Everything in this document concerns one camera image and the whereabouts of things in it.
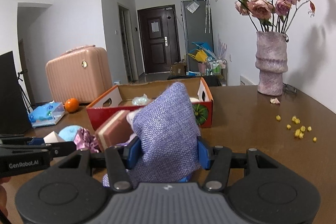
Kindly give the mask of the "person right hand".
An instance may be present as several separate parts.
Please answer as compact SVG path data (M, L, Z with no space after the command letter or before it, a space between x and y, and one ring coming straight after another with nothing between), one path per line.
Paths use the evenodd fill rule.
M8 211L6 208L7 204L7 192L5 188L2 186L3 184L9 182L11 177L5 177L0 179L0 209L1 212L7 217L8 216Z

